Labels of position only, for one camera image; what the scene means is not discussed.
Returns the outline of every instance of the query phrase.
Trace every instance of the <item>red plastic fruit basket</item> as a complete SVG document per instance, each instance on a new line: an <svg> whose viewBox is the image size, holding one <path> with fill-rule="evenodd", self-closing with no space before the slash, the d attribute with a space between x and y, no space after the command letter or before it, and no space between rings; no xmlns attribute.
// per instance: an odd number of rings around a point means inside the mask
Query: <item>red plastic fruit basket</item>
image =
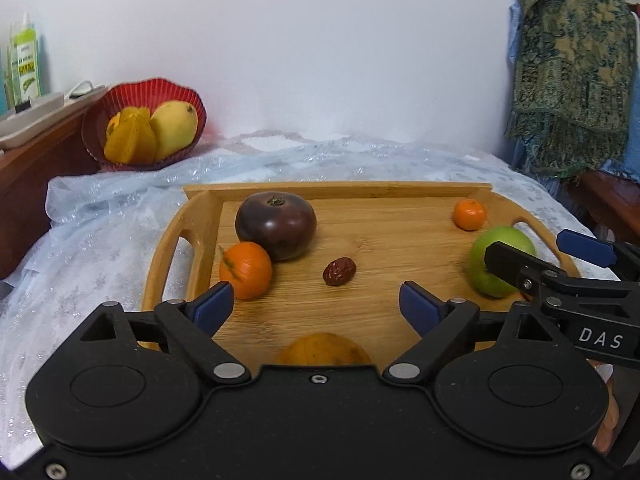
<svg viewBox="0 0 640 480"><path fill-rule="evenodd" d="M185 101L191 103L198 114L198 129L191 144L173 155L147 164L134 166L110 162L104 156L104 143L107 137L109 120L127 106L146 106L153 113L159 105L166 101ZM107 171L155 171L161 170L174 162L183 160L193 151L202 136L207 123L207 112L196 91L177 85L167 79L155 78L137 83L123 83L114 86L102 98L87 110L82 118L82 142L84 147Z"/></svg>

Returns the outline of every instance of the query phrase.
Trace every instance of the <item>green patterned scarf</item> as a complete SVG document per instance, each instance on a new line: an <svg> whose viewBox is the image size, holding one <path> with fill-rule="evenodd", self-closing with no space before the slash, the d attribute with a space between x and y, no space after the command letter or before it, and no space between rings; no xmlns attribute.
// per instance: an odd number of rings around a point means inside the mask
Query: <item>green patterned scarf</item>
<svg viewBox="0 0 640 480"><path fill-rule="evenodd" d="M636 73L636 20L624 0L520 0L523 22L508 139L530 169L577 176L620 159Z"/></svg>

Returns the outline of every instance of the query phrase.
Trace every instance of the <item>dark purple tomato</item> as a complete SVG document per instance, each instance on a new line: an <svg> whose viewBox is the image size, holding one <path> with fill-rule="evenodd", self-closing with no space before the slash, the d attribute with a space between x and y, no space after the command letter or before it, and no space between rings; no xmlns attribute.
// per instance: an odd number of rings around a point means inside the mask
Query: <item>dark purple tomato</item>
<svg viewBox="0 0 640 480"><path fill-rule="evenodd" d="M304 253L316 234L317 225L311 204L293 193L252 194L236 213L238 239L262 246L272 262L290 260Z"/></svg>

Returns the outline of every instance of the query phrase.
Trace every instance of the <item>black robotic gripper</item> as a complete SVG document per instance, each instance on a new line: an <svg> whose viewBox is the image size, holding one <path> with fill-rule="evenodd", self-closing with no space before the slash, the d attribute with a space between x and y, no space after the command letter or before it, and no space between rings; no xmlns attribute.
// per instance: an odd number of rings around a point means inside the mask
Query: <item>black robotic gripper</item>
<svg viewBox="0 0 640 480"><path fill-rule="evenodd" d="M153 312L103 303L28 385L44 448L0 479L638 479L590 445L608 392L585 356L640 367L640 251L573 232L558 246L622 281L493 244L488 269L530 301L481 312L405 282L400 312L421 340L381 374L252 378L211 339L233 309L226 282Z"/></svg>

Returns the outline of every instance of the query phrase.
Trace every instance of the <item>tray handle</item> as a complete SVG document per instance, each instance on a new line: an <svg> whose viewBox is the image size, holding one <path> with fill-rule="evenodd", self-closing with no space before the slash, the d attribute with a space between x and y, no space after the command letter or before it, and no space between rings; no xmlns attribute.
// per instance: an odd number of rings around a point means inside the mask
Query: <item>tray handle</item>
<svg viewBox="0 0 640 480"><path fill-rule="evenodd" d="M180 238L193 247L186 298L191 301L209 288L223 200L212 192L198 193L176 213L160 238L151 260L142 295L142 310L153 310L162 294Z"/></svg>
<svg viewBox="0 0 640 480"><path fill-rule="evenodd" d="M492 225L508 225L513 227L519 222L527 224L558 259L560 267L572 278L580 277L580 272L578 272L571 256L562 253L558 249L556 238L551 234L551 231L529 211L526 211L526 209L508 198L487 189L479 189L469 195L469 198L475 198L485 205L489 222L491 222Z"/></svg>

